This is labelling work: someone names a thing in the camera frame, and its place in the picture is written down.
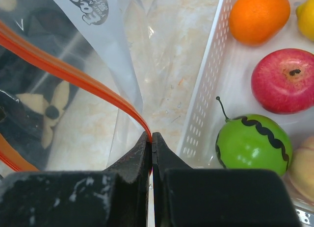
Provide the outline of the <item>red apple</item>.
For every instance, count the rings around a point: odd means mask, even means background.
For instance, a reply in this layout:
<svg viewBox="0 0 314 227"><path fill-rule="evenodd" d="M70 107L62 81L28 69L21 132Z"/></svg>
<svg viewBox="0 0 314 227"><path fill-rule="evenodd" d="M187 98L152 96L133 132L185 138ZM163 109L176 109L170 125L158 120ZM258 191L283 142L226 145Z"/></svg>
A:
<svg viewBox="0 0 314 227"><path fill-rule="evenodd" d="M314 55L287 48L266 55L251 75L251 91L272 113L294 114L314 105Z"/></svg>

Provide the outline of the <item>clear zip top bag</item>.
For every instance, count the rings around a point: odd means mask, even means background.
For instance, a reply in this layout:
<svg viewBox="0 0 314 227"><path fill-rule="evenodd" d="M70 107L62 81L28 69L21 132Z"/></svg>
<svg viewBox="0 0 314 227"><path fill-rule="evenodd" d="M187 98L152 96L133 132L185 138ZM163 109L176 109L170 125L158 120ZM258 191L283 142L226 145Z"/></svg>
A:
<svg viewBox="0 0 314 227"><path fill-rule="evenodd" d="M81 69L48 54L0 20L0 39L16 36L40 51L40 58L79 70L84 80L100 83L145 114L156 85L151 58L148 12L154 0L53 0L79 33L74 43ZM20 58L11 48L1 45ZM35 67L72 85L31 61ZM47 165L39 170L23 159L0 134L0 174L15 171L101 170L129 150L143 128L128 114L79 87L54 128Z"/></svg>

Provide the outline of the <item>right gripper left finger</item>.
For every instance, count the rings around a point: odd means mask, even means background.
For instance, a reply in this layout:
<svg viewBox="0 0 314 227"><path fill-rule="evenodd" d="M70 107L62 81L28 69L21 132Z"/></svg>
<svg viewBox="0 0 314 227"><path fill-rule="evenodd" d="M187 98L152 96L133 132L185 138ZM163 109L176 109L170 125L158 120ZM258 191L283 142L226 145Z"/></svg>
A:
<svg viewBox="0 0 314 227"><path fill-rule="evenodd" d="M152 150L146 133L103 171L17 172L0 184L3 227L145 227Z"/></svg>

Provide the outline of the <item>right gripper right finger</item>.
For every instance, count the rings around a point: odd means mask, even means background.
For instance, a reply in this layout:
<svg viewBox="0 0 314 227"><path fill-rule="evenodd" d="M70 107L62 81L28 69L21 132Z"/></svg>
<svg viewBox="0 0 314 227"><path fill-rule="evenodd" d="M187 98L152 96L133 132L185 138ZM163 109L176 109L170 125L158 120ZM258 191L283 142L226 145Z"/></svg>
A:
<svg viewBox="0 0 314 227"><path fill-rule="evenodd" d="M280 177L259 169L193 169L167 146L152 143L157 227L298 227Z"/></svg>

